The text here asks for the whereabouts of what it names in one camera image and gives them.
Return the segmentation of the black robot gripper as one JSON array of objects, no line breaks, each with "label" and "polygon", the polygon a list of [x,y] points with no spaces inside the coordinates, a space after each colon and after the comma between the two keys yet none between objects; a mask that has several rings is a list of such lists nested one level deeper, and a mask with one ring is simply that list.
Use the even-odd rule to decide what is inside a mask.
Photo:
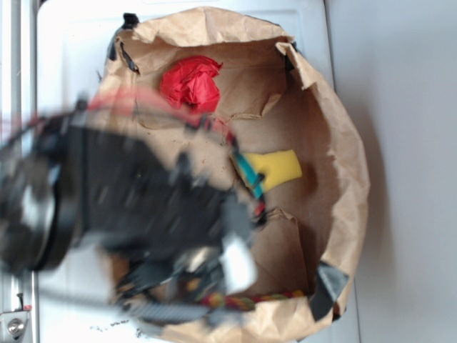
[{"label": "black robot gripper", "polygon": [[[226,290],[220,249],[251,247],[256,224],[233,189],[219,189],[191,175],[181,153],[164,166],[143,140],[112,131],[73,126],[69,171],[76,183],[71,248],[98,244],[111,252],[148,258],[131,264],[117,289],[126,296],[207,297]],[[198,249],[214,247],[217,249]],[[242,325],[246,307],[164,304],[119,297],[132,318],[160,325],[201,320],[208,327]]]}]

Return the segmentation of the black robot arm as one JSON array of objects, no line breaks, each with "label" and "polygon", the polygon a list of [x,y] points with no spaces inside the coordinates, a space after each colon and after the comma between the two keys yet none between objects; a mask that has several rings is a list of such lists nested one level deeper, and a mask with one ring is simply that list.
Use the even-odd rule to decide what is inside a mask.
[{"label": "black robot arm", "polygon": [[123,312],[159,324],[215,320],[203,298],[257,278],[249,206],[195,177],[188,154],[164,166],[144,140],[88,117],[40,118],[2,146],[2,267],[52,270],[95,244],[128,263],[114,297]]}]

